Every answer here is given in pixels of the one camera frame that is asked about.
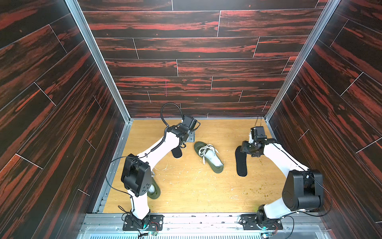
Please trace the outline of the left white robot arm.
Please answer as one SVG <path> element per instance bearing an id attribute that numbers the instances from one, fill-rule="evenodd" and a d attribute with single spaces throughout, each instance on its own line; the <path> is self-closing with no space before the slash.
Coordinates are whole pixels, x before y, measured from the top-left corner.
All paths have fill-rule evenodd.
<path id="1" fill-rule="evenodd" d="M 128 190 L 132 214 L 138 220 L 144 220 L 150 214 L 148 198 L 159 198 L 161 191 L 153 178 L 152 169 L 156 164 L 173 151 L 175 158 L 182 156 L 181 144 L 187 142 L 189 135 L 195 131 L 194 126 L 182 123 L 165 128 L 164 136 L 144 152 L 125 158 L 121 182 Z"/>

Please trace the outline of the green shoe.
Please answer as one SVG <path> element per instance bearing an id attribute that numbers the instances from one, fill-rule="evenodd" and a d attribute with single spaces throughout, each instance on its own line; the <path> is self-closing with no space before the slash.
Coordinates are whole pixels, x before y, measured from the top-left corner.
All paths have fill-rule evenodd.
<path id="1" fill-rule="evenodd" d="M 150 199 L 158 199 L 161 195 L 161 190 L 158 186 L 158 184 L 156 183 L 155 179 L 152 178 L 152 185 L 150 186 L 148 192 L 147 192 L 147 196 L 150 198 Z"/>
<path id="2" fill-rule="evenodd" d="M 195 152 L 202 158 L 203 164 L 208 163 L 213 172 L 219 174 L 224 170 L 224 164 L 218 157 L 218 150 L 212 144 L 198 141 L 194 144 Z"/>

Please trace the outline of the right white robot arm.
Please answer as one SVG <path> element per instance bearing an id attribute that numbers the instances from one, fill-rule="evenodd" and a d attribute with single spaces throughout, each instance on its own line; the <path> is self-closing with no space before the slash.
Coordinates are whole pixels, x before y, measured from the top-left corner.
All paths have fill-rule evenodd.
<path id="1" fill-rule="evenodd" d="M 253 157 L 264 155 L 285 176 L 281 198 L 259 207 L 258 214 L 266 219 L 280 219 L 297 211 L 312 210 L 323 206 L 323 176 L 318 170 L 309 169 L 290 155 L 275 139 L 243 141 L 242 153 Z"/>

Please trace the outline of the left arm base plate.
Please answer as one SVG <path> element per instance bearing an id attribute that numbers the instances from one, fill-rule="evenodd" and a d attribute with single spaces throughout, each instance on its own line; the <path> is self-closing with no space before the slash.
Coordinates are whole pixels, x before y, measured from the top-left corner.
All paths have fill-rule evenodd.
<path id="1" fill-rule="evenodd" d="M 132 213 L 127 213 L 124 218 L 123 231 L 161 231 L 163 230 L 164 216 L 149 214 L 144 219 L 138 219 Z"/>

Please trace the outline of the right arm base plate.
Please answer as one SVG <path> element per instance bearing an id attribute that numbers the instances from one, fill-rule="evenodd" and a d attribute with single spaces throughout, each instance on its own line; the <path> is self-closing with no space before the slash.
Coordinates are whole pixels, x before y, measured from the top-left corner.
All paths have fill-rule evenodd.
<path id="1" fill-rule="evenodd" d="M 276 231 L 283 229 L 280 219 L 268 219 L 263 216 L 258 217 L 257 214 L 242 214 L 239 219 L 239 224 L 247 231 Z"/>

